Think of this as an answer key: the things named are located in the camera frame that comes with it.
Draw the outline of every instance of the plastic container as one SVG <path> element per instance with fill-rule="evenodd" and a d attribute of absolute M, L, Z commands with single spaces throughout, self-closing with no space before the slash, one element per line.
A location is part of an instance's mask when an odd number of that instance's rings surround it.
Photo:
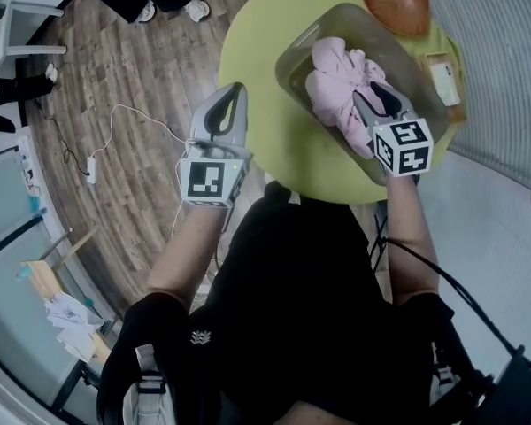
<path fill-rule="evenodd" d="M 369 12 L 355 4 L 338 4 L 328 10 L 283 52 L 275 65 L 275 77 L 279 85 L 335 138 L 372 181 L 385 185 L 385 176 L 379 162 L 360 157 L 348 145 L 338 128 L 322 125 L 312 112 L 311 99 L 304 85 L 307 76 L 314 69 L 311 48 L 315 41 L 329 36 L 344 39 L 347 50 L 361 49 L 366 53 L 366 58 L 380 65 L 388 83 L 406 95 L 415 112 L 427 120 L 435 143 L 446 132 L 449 121 L 447 109 L 436 94 L 433 84 L 396 38 Z"/>

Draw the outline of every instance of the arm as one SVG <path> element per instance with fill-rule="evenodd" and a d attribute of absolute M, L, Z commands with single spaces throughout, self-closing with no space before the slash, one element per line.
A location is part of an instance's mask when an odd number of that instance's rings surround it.
<path fill-rule="evenodd" d="M 413 178 L 388 175 L 387 188 L 389 238 L 438 264 Z M 401 305 L 421 293 L 438 294 L 439 275 L 433 269 L 393 244 L 388 244 L 388 258 L 395 304 Z"/>
<path fill-rule="evenodd" d="M 224 225 L 225 208 L 196 207 L 151 270 L 148 290 L 177 298 L 189 310 Z"/>

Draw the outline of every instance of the pink towel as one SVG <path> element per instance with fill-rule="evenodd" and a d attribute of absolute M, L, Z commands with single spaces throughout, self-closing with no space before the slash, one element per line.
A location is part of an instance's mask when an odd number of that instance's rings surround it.
<path fill-rule="evenodd" d="M 347 52 L 341 38 L 319 39 L 312 45 L 315 71 L 305 82 L 312 111 L 326 126 L 337 126 L 350 147 L 366 159 L 373 157 L 372 140 L 352 101 L 354 90 L 361 93 L 378 113 L 384 113 L 381 100 L 370 88 L 370 81 L 386 82 L 386 74 L 360 49 Z"/>

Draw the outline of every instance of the round yellow table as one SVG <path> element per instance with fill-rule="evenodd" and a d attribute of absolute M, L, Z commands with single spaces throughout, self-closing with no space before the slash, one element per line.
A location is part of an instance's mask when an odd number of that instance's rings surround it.
<path fill-rule="evenodd" d="M 323 127 L 278 85 L 275 63 L 322 14 L 340 3 L 363 0 L 250 0 L 228 30 L 220 59 L 220 85 L 239 81 L 248 90 L 247 148 L 256 163 L 285 187 L 334 203 L 385 199 L 375 184 Z M 446 34 L 431 22 L 425 38 L 397 36 L 412 57 L 438 51 L 455 57 Z M 455 127 L 435 141 L 433 163 L 444 155 Z"/>

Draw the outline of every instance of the black cable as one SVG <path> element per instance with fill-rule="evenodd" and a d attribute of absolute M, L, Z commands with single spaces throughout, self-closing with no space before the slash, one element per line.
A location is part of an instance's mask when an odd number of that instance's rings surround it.
<path fill-rule="evenodd" d="M 43 116 L 44 120 L 53 121 L 55 123 L 55 127 L 57 128 L 57 132 L 58 132 L 58 135 L 59 135 L 59 140 L 61 140 L 61 143 L 65 146 L 65 148 L 63 149 L 63 163 L 64 164 L 68 164 L 69 160 L 71 160 L 71 156 L 73 156 L 74 163 L 76 164 L 77 168 L 79 169 L 79 172 L 81 172 L 85 176 L 90 176 L 90 173 L 85 172 L 81 168 L 81 166 L 79 165 L 79 160 L 77 159 L 77 156 L 74 154 L 73 150 L 69 149 L 69 145 L 67 144 L 67 142 L 63 138 L 63 135 L 61 134 L 61 128 L 59 127 L 59 123 L 57 123 L 57 120 L 55 120 L 54 118 L 47 118 L 47 116 L 45 115 L 45 111 L 43 110 L 42 105 L 36 99 L 34 99 L 34 105 L 35 105 L 35 107 L 37 107 L 42 112 L 42 116 Z"/>
<path fill-rule="evenodd" d="M 483 311 L 483 309 L 476 302 L 476 300 L 472 297 L 472 295 L 468 292 L 468 290 L 464 288 L 456 279 L 454 279 L 454 277 L 452 277 L 450 274 L 448 274 L 446 271 L 444 271 L 441 267 L 437 266 L 432 261 L 429 261 L 425 257 L 422 257 L 416 251 L 410 249 L 409 247 L 403 245 L 402 243 L 399 243 L 398 241 L 394 239 L 389 239 L 388 237 L 379 238 L 379 243 L 390 243 L 390 244 L 396 245 L 397 247 L 400 247 L 407 253 L 410 253 L 413 257 L 415 257 L 419 261 L 422 261 L 427 266 L 435 270 L 435 272 L 440 274 L 444 278 L 444 280 L 446 280 L 450 284 L 450 286 L 454 288 L 454 290 L 462 297 L 462 299 L 470 306 L 470 308 L 472 308 L 476 312 L 476 314 L 480 317 L 480 319 L 484 322 L 484 324 L 489 328 L 492 334 L 494 334 L 494 336 L 496 336 L 497 339 L 502 343 L 502 345 L 510 353 L 510 355 L 514 356 L 517 353 L 517 350 L 503 336 L 503 334 L 496 327 L 496 325 L 491 321 L 491 319 L 488 318 L 488 315 Z"/>

